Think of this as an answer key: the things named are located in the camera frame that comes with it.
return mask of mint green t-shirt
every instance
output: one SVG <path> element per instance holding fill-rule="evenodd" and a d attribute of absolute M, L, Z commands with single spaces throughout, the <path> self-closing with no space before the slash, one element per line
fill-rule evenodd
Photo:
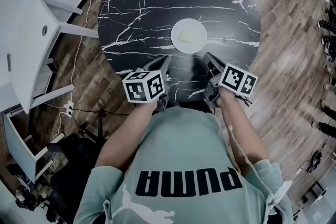
<path fill-rule="evenodd" d="M 280 168 L 254 165 L 276 193 Z M 89 224 L 102 213 L 106 223 L 263 223 L 268 192 L 253 171 L 244 178 L 231 162 L 216 117 L 170 108 L 152 116 L 124 177 L 113 167 L 91 172 L 74 224 Z M 276 206 L 293 223 L 285 196 Z"/>

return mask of puma logo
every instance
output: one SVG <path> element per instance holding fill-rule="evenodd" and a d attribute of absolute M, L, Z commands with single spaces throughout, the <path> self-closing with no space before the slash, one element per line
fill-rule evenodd
<path fill-rule="evenodd" d="M 212 193 L 219 193 L 222 189 L 229 191 L 243 187 L 237 172 L 230 167 L 228 167 L 228 172 L 219 173 L 219 176 L 215 168 L 199 169 L 196 171 L 196 178 L 194 175 L 195 171 L 141 171 L 135 194 L 137 196 L 156 197 L 159 194 L 160 174 L 162 174 L 161 197 L 195 197 L 197 195 L 196 180 L 198 183 L 198 194 L 200 196 L 208 195 L 210 189 Z"/>
<path fill-rule="evenodd" d="M 153 212 L 149 207 L 141 204 L 135 204 L 131 201 L 131 195 L 126 190 L 126 185 L 122 187 L 123 197 L 122 197 L 122 206 L 117 209 L 113 215 L 112 219 L 117 213 L 125 209 L 131 209 L 139 217 L 149 224 L 172 224 L 174 221 L 170 219 L 175 215 L 174 211 L 165 212 L 163 210 L 157 210 Z"/>

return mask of wooden floor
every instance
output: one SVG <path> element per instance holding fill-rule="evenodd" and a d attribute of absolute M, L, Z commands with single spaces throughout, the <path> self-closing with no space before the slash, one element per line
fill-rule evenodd
<path fill-rule="evenodd" d="M 101 0 L 92 0 L 88 27 L 97 27 L 97 13 Z M 323 90 L 328 76 L 324 70 L 327 64 L 320 42 L 321 31 L 317 29 L 318 20 L 324 18 L 324 0 L 257 0 L 261 15 L 260 54 L 250 70 L 259 77 L 252 97 L 253 105 L 246 113 L 266 142 L 270 159 L 279 163 L 284 179 L 293 179 L 289 197 L 295 204 L 308 187 L 319 179 L 331 165 L 331 154 L 336 140 L 313 130 L 313 119 L 329 122 L 330 119 L 319 110 L 319 101 L 324 99 L 336 109 L 336 97 Z M 85 13 L 78 16 L 74 24 L 85 24 Z M 70 83 L 73 62 L 79 38 L 66 35 L 55 53 L 58 68 L 54 88 Z M 97 110 L 96 99 L 105 100 L 107 110 L 115 113 L 129 113 L 133 106 L 125 100 L 121 79 L 106 61 L 99 41 L 83 38 L 79 48 L 74 73 L 76 86 L 73 102 L 75 108 Z M 70 98 L 64 95 L 53 102 L 62 106 Z M 40 107 L 36 112 L 36 144 L 43 145 L 57 134 L 63 111 L 52 107 Z M 96 132 L 97 114 L 75 111 L 78 124 L 89 123 Z M 61 116 L 60 131 L 70 134 L 77 130 L 73 119 Z M 123 116 L 108 115 L 104 120 L 104 134 L 110 135 L 123 122 Z M 296 178 L 295 172 L 312 153 L 326 142 L 321 165 L 312 174 L 303 170 Z"/>

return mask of electrical cable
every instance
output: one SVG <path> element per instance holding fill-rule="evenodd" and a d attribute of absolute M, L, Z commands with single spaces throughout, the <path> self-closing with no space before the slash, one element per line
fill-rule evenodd
<path fill-rule="evenodd" d="M 76 124 L 76 126 L 77 126 L 78 132 L 80 132 L 80 128 L 79 128 L 79 125 L 78 125 L 78 123 L 77 123 L 77 121 L 76 121 L 75 117 L 74 117 L 74 116 L 72 116 L 72 115 L 71 115 L 71 117 L 72 117 L 72 118 L 73 118 L 73 120 L 75 121 L 75 124 Z"/>
<path fill-rule="evenodd" d="M 88 10 L 86 12 L 86 19 L 85 19 L 84 27 L 86 27 L 86 24 L 88 22 L 88 14 L 89 14 L 90 7 L 91 7 L 91 0 L 90 0 L 90 3 L 89 3 L 89 8 L 88 8 Z M 75 61 L 73 63 L 73 70 L 72 70 L 72 74 L 71 74 L 70 85 L 72 85 L 72 78 L 73 78 L 73 75 L 75 73 L 77 55 L 78 55 L 78 52 L 79 52 L 80 45 L 82 43 L 82 39 L 83 39 L 83 36 L 80 36 L 80 41 L 79 41 L 79 45 L 78 45 L 78 48 L 77 48 L 77 52 L 76 52 L 76 56 L 75 56 Z"/>
<path fill-rule="evenodd" d="M 65 109 L 65 107 L 60 107 L 60 106 L 55 106 L 55 105 L 51 105 L 51 104 L 47 104 L 47 103 L 43 103 L 43 104 L 46 104 L 48 106 L 51 106 L 52 108 L 57 108 L 57 109 Z"/>
<path fill-rule="evenodd" d="M 66 113 L 65 113 L 65 112 L 60 112 L 60 113 L 58 114 L 59 119 L 60 119 L 59 126 L 58 126 L 58 131 L 57 131 L 57 134 L 55 134 L 55 135 L 52 136 L 52 139 L 55 139 L 55 136 L 59 135 L 59 129 L 61 129 L 61 126 L 62 126 L 62 118 L 61 118 L 61 114 L 66 114 Z"/>
<path fill-rule="evenodd" d="M 99 110 L 97 111 L 91 111 L 91 110 L 84 110 L 84 109 L 73 109 L 73 110 L 78 110 L 78 111 L 82 111 L 82 112 L 91 112 L 91 113 L 99 113 L 99 112 L 105 112 L 105 113 L 109 113 L 111 115 L 116 115 L 116 116 L 128 116 L 129 114 L 121 114 L 121 113 L 113 113 L 110 111 L 105 110 L 105 101 L 103 99 L 101 99 L 100 97 L 97 98 L 97 104 L 99 107 Z"/>
<path fill-rule="evenodd" d="M 52 161 L 52 164 L 53 164 L 54 168 L 52 168 L 51 165 L 49 166 L 49 168 L 54 172 L 56 170 L 56 165 L 55 165 L 54 161 Z"/>

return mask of white plate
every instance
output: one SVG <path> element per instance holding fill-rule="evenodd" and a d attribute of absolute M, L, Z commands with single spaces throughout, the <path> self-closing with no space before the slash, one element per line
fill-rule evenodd
<path fill-rule="evenodd" d="M 194 54 L 204 48 L 207 32 L 199 21 L 183 19 L 174 25 L 171 39 L 174 47 L 179 51 Z"/>

